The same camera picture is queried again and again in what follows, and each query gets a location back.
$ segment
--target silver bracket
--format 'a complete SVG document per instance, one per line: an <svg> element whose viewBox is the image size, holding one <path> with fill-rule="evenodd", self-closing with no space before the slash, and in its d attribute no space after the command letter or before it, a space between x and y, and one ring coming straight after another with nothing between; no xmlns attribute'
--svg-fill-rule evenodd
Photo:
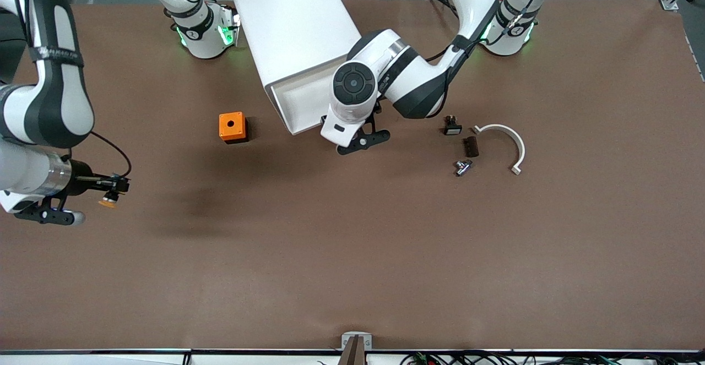
<svg viewBox="0 0 705 365"><path fill-rule="evenodd" d="M370 351L372 350L372 333L367 333L367 332L345 332L343 335L340 337L340 349L345 350L345 345L348 344L348 340L355 338L355 336L360 336L360 339L362 339L362 342L364 343L362 347L365 349L365 351Z"/></svg>
<svg viewBox="0 0 705 365"><path fill-rule="evenodd" d="M678 3L676 1L659 0L659 2L665 11L678 11Z"/></svg>

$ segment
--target white robotic arm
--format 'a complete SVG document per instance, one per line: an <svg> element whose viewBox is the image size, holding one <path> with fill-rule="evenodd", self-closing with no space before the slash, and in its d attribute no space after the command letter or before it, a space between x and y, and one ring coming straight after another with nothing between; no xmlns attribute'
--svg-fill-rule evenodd
<svg viewBox="0 0 705 365"><path fill-rule="evenodd" d="M176 22L181 44L195 57L209 59L237 43L240 17L234 9L205 0L158 0Z"/></svg>
<svg viewBox="0 0 705 365"><path fill-rule="evenodd" d="M0 0L0 6L20 21L28 17L29 54L39 79L34 86L0 86L0 205L20 219L81 223L83 214L63 209L67 196L97 189L116 200L128 183L33 146L70 149L93 129L71 7L67 0Z"/></svg>
<svg viewBox="0 0 705 365"><path fill-rule="evenodd" d="M374 124L372 134L362 131L363 125L373 123L372 112L381 97L387 97L406 118L422 119L438 114L445 102L448 84L474 47L481 41L503 40L504 35L517 26L533 25L538 7L536 10L531 7L540 6L543 0L525 0L524 4L528 3L529 6L519 4L522 10L509 16L502 25L494 24L498 17L503 16L499 0L453 2L460 19L460 29L435 66L419 56L391 29L367 34L352 47L348 61L333 75L332 100L321 131L323 137L338 145L340 154L367 149L388 139L386 131L375 133ZM529 15L529 19L522 21L522 17ZM493 30L498 32L496 38L491 36Z"/></svg>

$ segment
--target round black joint cap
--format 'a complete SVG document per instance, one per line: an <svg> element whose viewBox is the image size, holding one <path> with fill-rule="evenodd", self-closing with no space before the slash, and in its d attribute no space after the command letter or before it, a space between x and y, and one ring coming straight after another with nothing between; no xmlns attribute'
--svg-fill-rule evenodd
<svg viewBox="0 0 705 365"><path fill-rule="evenodd" d="M340 67L333 77L335 98L345 105L359 105L375 91L375 75L360 62L350 62Z"/></svg>

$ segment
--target open white box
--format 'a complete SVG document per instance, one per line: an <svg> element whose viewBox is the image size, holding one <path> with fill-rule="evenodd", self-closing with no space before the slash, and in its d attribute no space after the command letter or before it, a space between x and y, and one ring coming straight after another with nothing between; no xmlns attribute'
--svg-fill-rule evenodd
<svg viewBox="0 0 705 365"><path fill-rule="evenodd" d="M332 78L360 39L341 0L233 0L254 63L286 128L321 123Z"/></svg>

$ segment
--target metal fitting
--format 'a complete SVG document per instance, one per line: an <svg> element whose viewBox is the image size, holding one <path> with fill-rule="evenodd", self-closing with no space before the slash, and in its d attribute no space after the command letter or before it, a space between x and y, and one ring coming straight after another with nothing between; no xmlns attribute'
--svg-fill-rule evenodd
<svg viewBox="0 0 705 365"><path fill-rule="evenodd" d="M458 169L458 171L455 172L455 175L461 177L473 167L473 162L471 162L471 160L457 161L455 162L455 167Z"/></svg>

